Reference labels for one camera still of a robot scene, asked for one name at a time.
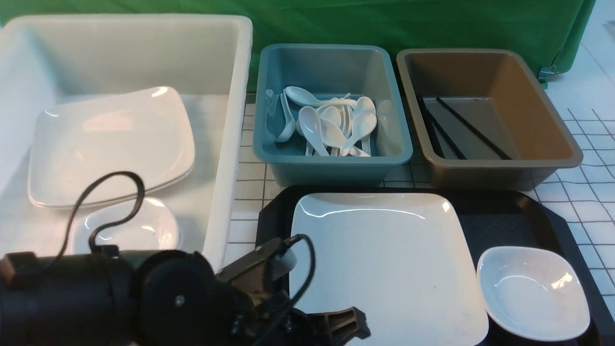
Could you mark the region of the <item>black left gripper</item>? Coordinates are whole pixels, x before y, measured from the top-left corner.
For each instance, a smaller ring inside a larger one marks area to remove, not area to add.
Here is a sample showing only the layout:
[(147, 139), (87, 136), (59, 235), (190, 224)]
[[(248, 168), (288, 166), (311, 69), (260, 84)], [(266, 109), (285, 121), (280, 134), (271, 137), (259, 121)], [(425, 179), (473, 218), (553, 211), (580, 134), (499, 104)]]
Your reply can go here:
[[(290, 273), (292, 247), (305, 242), (309, 271), (294, 295), (278, 287)], [(296, 308), (316, 273), (316, 250), (310, 238), (274, 238), (233, 261), (217, 279), (244, 294), (244, 306), (234, 316), (229, 343), (233, 346), (345, 346), (352, 339), (371, 337), (367, 316), (356, 307), (305, 313)]]

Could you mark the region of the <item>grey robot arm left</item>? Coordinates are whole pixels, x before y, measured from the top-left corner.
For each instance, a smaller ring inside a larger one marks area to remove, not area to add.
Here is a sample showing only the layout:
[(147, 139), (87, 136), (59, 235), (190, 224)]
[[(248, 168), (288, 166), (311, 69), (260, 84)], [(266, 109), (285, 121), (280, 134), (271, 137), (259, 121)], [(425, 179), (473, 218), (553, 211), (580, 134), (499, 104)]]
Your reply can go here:
[(344, 346), (369, 338), (356, 307), (305, 313), (279, 279), (298, 236), (274, 238), (215, 272), (198, 252), (103, 246), (62, 259), (1, 260), (3, 346)]

